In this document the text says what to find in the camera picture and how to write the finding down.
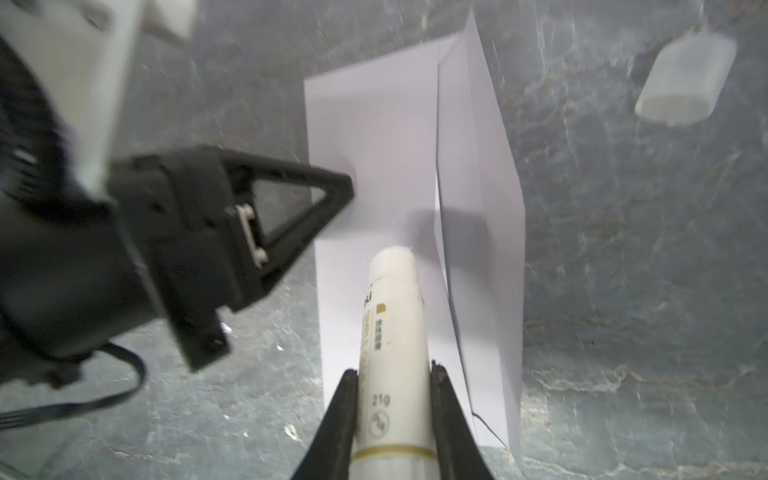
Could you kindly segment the grey paper envelope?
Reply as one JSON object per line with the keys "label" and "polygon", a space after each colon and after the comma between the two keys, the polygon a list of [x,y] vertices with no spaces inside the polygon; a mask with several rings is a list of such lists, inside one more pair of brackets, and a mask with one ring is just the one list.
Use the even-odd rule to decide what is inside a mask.
{"label": "grey paper envelope", "polygon": [[355,190],[315,243],[325,396],[359,362],[371,259],[404,246],[476,441],[518,455],[526,214],[476,20],[309,77],[304,98],[310,162]]}

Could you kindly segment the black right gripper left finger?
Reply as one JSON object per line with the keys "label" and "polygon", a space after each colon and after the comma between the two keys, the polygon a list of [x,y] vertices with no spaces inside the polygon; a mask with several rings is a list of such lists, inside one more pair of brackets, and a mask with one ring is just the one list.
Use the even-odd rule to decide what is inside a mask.
{"label": "black right gripper left finger", "polygon": [[357,421],[358,373],[346,370],[292,480],[347,480]]}

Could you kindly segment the white glue stick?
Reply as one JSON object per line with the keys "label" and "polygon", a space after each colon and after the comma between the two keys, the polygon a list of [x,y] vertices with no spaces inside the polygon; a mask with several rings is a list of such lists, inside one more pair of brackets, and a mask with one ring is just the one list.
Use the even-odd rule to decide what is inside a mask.
{"label": "white glue stick", "polygon": [[349,477],[440,477],[424,302],[415,256],[402,246],[370,263]]}

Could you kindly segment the white glue stick cap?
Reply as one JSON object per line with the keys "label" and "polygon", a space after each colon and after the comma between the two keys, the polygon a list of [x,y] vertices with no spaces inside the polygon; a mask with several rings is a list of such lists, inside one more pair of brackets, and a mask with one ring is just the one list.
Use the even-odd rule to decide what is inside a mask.
{"label": "white glue stick cap", "polygon": [[735,39],[703,32],[676,39],[662,48],[635,104],[642,120],[687,126],[715,109],[737,53]]}

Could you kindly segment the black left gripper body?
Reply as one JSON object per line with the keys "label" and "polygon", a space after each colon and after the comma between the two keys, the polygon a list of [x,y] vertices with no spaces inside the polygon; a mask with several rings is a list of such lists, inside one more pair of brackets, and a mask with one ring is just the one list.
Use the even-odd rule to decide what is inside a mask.
{"label": "black left gripper body", "polygon": [[150,299],[169,321],[182,357],[199,371],[230,345],[218,309],[247,304],[254,270],[220,149],[123,159],[110,196]]}

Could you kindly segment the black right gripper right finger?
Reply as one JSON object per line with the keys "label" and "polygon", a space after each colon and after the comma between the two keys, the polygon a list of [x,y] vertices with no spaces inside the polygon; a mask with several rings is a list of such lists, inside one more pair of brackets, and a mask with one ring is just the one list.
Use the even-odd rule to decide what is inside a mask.
{"label": "black right gripper right finger", "polygon": [[436,361],[430,370],[430,403],[440,478],[492,480],[459,403],[446,368]]}

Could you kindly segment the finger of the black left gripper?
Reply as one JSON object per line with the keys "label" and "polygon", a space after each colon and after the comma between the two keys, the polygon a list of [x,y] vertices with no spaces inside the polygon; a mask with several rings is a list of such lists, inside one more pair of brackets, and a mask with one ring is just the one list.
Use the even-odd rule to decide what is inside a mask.
{"label": "finger of the black left gripper", "polygon": [[261,289],[269,293],[285,276],[314,239],[354,198],[350,175],[302,163],[221,150],[219,158],[237,200],[255,206],[260,183],[317,190],[320,198],[272,231],[263,229],[258,214],[246,222],[246,232],[266,260],[257,264]]}

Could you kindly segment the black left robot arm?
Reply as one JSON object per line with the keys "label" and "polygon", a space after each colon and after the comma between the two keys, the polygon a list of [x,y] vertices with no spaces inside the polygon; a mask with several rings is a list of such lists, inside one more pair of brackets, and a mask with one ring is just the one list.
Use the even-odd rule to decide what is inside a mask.
{"label": "black left robot arm", "polygon": [[202,145],[134,156],[94,200],[28,64],[1,46],[1,379],[60,389],[115,338],[169,322],[191,371],[230,353],[218,310],[267,297],[352,201],[350,176]]}

